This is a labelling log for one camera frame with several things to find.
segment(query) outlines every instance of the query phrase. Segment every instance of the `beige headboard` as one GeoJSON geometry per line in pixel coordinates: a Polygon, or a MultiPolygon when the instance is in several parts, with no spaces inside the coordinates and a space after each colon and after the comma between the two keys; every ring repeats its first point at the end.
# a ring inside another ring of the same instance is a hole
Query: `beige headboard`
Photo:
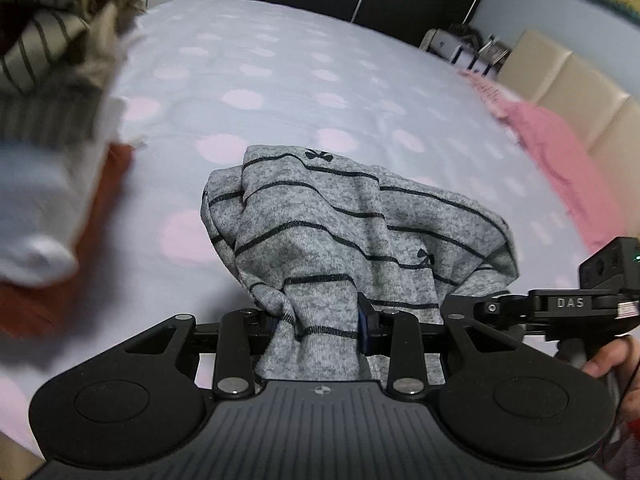
{"type": "Polygon", "coordinates": [[[572,126],[640,235],[640,104],[589,61],[527,30],[498,82],[555,111],[572,126]]]}

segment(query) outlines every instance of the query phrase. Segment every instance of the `bed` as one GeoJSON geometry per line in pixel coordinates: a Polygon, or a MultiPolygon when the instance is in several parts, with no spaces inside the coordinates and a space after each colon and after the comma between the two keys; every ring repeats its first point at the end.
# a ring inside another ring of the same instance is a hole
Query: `bed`
{"type": "MultiPolygon", "coordinates": [[[[339,153],[472,197],[514,233],[521,277],[512,291],[577,286],[577,266],[589,251],[565,206],[446,62],[349,23],[245,0],[175,0],[149,10],[139,25],[113,89],[127,101],[122,135],[138,147],[136,161],[82,301],[60,335],[0,339],[0,432],[21,446],[38,452],[28,403],[49,378],[173,314],[209,322],[252,304],[199,214],[209,173],[240,164],[251,144],[339,153]]],[[[533,47],[522,54],[526,62],[516,50],[501,82],[575,118],[581,136],[580,115],[548,96],[578,58],[549,44],[553,55],[537,56],[540,70],[533,71],[544,77],[531,82],[517,70],[540,52],[533,47]]],[[[620,181],[622,198],[632,188],[610,151],[627,142],[626,114],[638,117],[637,108],[620,91],[609,120],[584,136],[612,186],[620,181]],[[607,134],[613,144],[598,144],[607,134]]],[[[633,235],[640,231],[636,212],[625,209],[633,235]]],[[[211,374],[203,358],[196,382],[207,386],[211,374]]]]}

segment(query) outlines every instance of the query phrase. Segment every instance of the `pile of clothes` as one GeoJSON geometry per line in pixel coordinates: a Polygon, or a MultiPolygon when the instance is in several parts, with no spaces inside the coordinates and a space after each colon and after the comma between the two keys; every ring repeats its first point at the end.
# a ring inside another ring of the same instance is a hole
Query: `pile of clothes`
{"type": "Polygon", "coordinates": [[[131,159],[110,85],[140,0],[0,0],[0,332],[55,330],[131,159]]]}

